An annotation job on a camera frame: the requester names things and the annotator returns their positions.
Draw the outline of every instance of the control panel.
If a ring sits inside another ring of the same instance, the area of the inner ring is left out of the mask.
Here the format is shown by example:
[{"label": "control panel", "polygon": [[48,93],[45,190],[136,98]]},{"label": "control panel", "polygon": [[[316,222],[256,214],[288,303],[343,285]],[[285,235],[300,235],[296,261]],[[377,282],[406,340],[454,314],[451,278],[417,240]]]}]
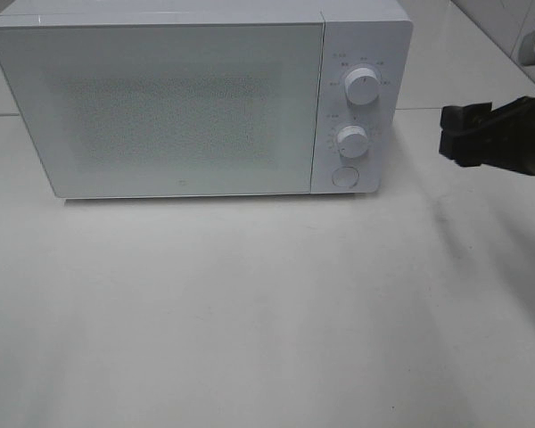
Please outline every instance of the control panel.
[{"label": "control panel", "polygon": [[325,24],[312,193],[377,190],[411,32],[409,21]]}]

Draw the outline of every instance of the power knob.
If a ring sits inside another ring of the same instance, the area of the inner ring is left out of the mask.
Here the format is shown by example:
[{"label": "power knob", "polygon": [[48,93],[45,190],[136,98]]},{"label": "power knob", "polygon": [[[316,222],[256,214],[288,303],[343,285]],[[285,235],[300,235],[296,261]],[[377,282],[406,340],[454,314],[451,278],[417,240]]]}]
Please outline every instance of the power knob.
[{"label": "power knob", "polygon": [[353,104],[365,105],[376,99],[379,93],[379,78],[368,67],[354,69],[345,78],[345,92]]},{"label": "power knob", "polygon": [[358,158],[366,153],[370,141],[361,127],[345,127],[337,134],[337,148],[345,158]]}]

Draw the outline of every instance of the round button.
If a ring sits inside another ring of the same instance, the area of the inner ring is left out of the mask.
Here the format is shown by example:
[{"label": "round button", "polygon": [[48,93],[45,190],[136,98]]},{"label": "round button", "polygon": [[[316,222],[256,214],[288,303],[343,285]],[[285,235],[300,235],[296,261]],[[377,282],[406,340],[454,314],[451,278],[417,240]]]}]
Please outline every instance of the round button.
[{"label": "round button", "polygon": [[353,104],[365,105],[375,100],[379,92],[379,81],[374,70],[360,67],[345,78],[345,92]]},{"label": "round button", "polygon": [[337,134],[337,148],[345,158],[358,158],[366,153],[370,142],[361,127],[345,127]]},{"label": "round button", "polygon": [[352,167],[342,167],[333,173],[333,184],[337,187],[354,187],[358,183],[358,171]]}]

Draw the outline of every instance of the microwave top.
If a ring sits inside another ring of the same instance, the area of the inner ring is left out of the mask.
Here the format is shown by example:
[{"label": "microwave top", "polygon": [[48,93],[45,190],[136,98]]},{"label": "microwave top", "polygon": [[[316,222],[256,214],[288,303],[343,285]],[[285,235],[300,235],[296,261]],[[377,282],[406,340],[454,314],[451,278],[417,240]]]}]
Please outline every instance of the microwave top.
[{"label": "microwave top", "polygon": [[408,21],[396,0],[17,0],[0,27]]}]

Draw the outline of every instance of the tiled wall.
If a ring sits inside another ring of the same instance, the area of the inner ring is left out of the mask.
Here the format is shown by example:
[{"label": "tiled wall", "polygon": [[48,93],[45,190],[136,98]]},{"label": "tiled wall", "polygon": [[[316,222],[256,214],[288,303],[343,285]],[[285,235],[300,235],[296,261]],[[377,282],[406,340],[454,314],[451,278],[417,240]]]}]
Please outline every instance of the tiled wall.
[{"label": "tiled wall", "polygon": [[[535,29],[535,0],[454,0],[454,3],[519,65],[517,53],[523,36]],[[522,69],[535,81],[535,66]]]}]

